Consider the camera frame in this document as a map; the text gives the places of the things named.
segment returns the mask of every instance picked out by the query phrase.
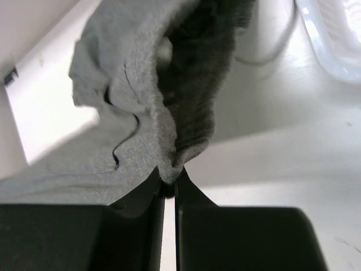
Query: black plastic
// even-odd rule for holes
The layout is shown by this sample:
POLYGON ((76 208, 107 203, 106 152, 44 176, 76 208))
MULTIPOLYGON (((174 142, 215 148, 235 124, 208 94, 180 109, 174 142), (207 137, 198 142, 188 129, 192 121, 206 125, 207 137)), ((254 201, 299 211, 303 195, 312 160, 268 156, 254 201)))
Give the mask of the black plastic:
POLYGON ((177 270, 327 270, 297 208, 219 207, 183 171, 175 184, 177 270))
POLYGON ((157 169, 111 206, 0 206, 0 270, 160 268, 164 197, 157 169))
MULTIPOLYGON (((178 271, 327 270, 299 209, 219 207, 185 170, 174 191, 178 271)), ((160 270, 170 192, 155 169, 110 206, 0 205, 0 270, 160 270)))

